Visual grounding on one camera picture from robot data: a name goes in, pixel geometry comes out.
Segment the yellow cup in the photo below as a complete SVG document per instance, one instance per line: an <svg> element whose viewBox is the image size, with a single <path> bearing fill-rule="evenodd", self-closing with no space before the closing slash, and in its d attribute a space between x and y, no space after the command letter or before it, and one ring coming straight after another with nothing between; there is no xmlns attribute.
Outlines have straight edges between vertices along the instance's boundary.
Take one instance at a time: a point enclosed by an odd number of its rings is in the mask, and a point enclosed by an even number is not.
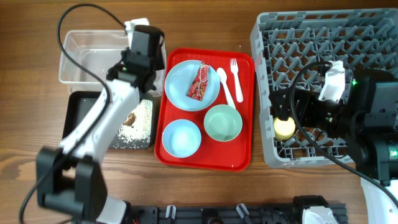
<svg viewBox="0 0 398 224"><path fill-rule="evenodd" d="M275 139L285 141L290 139L295 133L295 121L289 117L287 121L283 121L279 118L274 119L274 132Z"/></svg>

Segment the rice and food scraps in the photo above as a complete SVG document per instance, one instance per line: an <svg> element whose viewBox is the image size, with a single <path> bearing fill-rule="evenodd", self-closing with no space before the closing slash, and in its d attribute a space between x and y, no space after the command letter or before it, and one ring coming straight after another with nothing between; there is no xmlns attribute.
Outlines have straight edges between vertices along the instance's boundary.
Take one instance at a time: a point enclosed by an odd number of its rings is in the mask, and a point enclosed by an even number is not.
<svg viewBox="0 0 398 224"><path fill-rule="evenodd" d="M146 149L151 142L153 101L144 99L118 129L111 149Z"/></svg>

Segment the light blue bowl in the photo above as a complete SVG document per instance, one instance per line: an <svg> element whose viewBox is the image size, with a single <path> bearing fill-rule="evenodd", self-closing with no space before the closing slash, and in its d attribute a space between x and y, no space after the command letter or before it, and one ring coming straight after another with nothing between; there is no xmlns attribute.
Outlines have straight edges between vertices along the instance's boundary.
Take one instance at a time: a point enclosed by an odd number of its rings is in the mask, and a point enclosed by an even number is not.
<svg viewBox="0 0 398 224"><path fill-rule="evenodd" d="M198 126L187 119L169 123L162 133L162 145L166 152L176 158L187 158L197 152L201 144Z"/></svg>

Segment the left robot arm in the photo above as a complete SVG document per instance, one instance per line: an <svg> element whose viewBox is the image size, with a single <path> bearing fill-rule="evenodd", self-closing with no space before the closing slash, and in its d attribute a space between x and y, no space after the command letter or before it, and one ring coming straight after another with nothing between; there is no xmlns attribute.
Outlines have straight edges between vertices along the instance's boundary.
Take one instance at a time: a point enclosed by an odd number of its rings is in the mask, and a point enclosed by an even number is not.
<svg viewBox="0 0 398 224"><path fill-rule="evenodd" d="M101 163L128 114L156 89L164 32L145 25L126 32L130 45L108 70L96 103L58 148L43 147L36 157L40 207L92 223L132 222L130 204L108 195Z"/></svg>

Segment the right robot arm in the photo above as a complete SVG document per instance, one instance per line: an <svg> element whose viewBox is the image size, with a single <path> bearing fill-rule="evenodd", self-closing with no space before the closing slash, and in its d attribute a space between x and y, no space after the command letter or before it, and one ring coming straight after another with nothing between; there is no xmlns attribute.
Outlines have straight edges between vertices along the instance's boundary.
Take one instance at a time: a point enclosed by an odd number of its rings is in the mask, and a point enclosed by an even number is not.
<svg viewBox="0 0 398 224"><path fill-rule="evenodd" d="M276 116L282 121L292 118L318 152L360 176L369 223L397 223L397 78L384 70L357 70L344 103L344 69L320 63L316 67L325 79L322 91L297 88L298 80L309 69L304 67L290 87L270 93ZM356 167L329 155L307 134L306 127L343 139Z"/></svg>

